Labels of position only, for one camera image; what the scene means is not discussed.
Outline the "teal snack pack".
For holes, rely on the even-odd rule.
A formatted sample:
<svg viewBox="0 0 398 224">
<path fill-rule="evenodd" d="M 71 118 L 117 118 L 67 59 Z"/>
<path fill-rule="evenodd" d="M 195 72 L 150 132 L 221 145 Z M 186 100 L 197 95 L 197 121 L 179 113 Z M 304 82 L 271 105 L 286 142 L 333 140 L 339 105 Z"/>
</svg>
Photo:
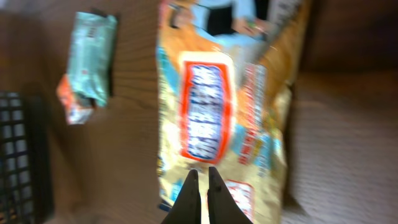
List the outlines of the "teal snack pack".
<svg viewBox="0 0 398 224">
<path fill-rule="evenodd" d="M 114 52 L 118 20 L 77 12 L 71 35 L 67 76 L 74 93 L 91 98 L 99 107 L 107 105 L 109 68 Z"/>
</svg>

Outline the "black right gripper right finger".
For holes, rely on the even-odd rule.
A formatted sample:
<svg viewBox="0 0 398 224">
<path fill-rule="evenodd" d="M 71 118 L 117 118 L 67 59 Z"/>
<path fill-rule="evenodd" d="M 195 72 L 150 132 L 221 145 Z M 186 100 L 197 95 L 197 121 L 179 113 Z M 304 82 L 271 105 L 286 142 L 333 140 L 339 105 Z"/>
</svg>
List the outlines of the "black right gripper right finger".
<svg viewBox="0 0 398 224">
<path fill-rule="evenodd" d="M 237 206 L 216 167 L 209 168 L 207 196 L 210 224 L 252 224 Z"/>
</svg>

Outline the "yellow snack bag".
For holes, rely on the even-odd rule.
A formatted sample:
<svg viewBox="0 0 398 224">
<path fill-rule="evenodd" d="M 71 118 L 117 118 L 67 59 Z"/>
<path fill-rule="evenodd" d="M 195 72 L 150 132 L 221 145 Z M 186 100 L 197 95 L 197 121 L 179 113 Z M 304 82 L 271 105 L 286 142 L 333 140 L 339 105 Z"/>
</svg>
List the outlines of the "yellow snack bag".
<svg viewBox="0 0 398 224">
<path fill-rule="evenodd" d="M 252 223 L 279 223 L 285 121 L 310 1 L 162 1 L 159 7 L 160 209 L 198 172 L 201 223 L 216 167 Z"/>
</svg>

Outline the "small orange packet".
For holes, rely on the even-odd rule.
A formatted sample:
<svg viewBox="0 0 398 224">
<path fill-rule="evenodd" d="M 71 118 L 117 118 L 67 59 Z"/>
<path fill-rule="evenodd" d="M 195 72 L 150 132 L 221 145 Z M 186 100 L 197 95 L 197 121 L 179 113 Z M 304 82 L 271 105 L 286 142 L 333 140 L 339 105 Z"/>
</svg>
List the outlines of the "small orange packet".
<svg viewBox="0 0 398 224">
<path fill-rule="evenodd" d="M 79 97 L 73 92 L 67 74 L 64 74 L 58 83 L 57 96 L 63 105 L 69 125 L 85 124 L 94 112 L 89 99 Z"/>
</svg>

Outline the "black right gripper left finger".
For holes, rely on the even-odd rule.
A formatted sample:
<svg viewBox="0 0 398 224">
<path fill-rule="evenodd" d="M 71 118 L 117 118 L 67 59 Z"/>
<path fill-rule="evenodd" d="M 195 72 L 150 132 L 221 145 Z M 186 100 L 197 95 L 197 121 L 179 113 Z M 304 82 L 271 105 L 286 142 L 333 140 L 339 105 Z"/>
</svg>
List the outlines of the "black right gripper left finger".
<svg viewBox="0 0 398 224">
<path fill-rule="evenodd" d="M 201 197 L 198 172 L 190 170 L 178 197 L 161 224 L 200 224 Z"/>
</svg>

